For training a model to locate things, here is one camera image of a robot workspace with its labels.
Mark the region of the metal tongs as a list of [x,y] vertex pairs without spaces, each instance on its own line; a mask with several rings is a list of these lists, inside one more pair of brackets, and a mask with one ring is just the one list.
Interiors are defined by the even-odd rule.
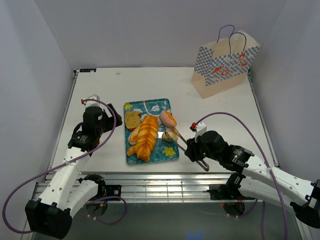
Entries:
[[[172,127],[170,131],[174,131],[178,135],[178,141],[172,143],[174,143],[180,150],[183,151],[183,153],[185,153],[185,150],[187,149],[187,140],[182,136],[176,127]],[[210,166],[205,162],[204,159],[200,159],[193,163],[198,164],[206,172],[210,170]]]

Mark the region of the small round pale bun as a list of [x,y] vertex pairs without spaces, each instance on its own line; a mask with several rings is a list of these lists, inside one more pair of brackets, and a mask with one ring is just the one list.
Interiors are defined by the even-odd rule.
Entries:
[[172,130],[169,130],[169,131],[165,131],[163,134],[162,134],[162,140],[163,141],[167,141],[167,142],[177,142],[178,141],[178,138],[179,136]]

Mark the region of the pink sugared doughnut bread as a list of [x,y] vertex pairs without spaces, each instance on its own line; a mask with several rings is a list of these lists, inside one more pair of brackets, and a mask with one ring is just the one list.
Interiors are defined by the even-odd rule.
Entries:
[[161,120],[161,123],[167,128],[172,128],[177,126],[177,122],[175,118],[167,110],[163,110],[160,113],[160,120]]

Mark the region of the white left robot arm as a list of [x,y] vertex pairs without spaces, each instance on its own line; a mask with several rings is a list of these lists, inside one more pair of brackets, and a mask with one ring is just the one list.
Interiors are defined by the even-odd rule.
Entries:
[[[122,118],[112,104],[108,116],[96,101],[86,101],[83,121],[73,130],[59,168],[37,200],[29,200],[25,213],[33,232],[63,239],[69,232],[74,215],[90,200],[100,200],[106,195],[102,176],[89,174],[79,179],[80,172],[100,144],[102,134],[122,125]],[[73,188],[76,180],[80,185]]]

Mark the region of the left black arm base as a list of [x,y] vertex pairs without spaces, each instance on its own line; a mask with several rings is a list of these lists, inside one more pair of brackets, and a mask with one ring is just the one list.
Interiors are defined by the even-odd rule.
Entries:
[[89,174],[87,175],[84,180],[95,182],[98,185],[97,193],[90,199],[98,200],[104,197],[120,197],[122,192],[121,185],[115,184],[106,184],[105,179],[98,174]]

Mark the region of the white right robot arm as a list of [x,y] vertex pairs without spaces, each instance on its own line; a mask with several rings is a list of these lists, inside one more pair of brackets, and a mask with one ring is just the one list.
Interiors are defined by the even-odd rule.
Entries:
[[228,144],[216,131],[210,130],[185,141],[184,154],[193,162],[205,158],[215,160],[225,169],[242,178],[251,177],[290,199],[295,216],[306,225],[320,227],[320,181],[309,181],[293,176],[253,154],[250,150]]

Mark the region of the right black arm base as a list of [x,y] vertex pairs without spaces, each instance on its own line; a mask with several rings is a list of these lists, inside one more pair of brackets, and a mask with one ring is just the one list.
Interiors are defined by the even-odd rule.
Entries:
[[232,173],[224,184],[210,184],[207,192],[211,200],[253,200],[254,197],[240,193],[241,182],[246,177],[240,173]]

